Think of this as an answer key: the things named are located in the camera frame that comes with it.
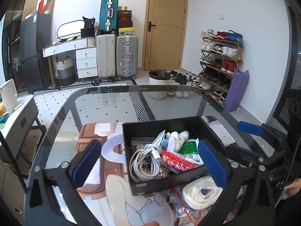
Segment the right hand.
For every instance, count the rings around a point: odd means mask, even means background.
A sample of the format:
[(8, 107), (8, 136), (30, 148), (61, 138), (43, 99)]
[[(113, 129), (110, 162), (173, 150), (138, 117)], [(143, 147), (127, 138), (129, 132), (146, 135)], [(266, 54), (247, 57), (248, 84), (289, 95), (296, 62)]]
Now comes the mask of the right hand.
[(299, 192), (300, 188), (301, 188), (301, 179), (296, 178), (292, 184), (287, 185), (284, 188), (286, 190), (286, 192), (284, 193), (282, 200), (293, 197), (294, 195), (296, 195)]

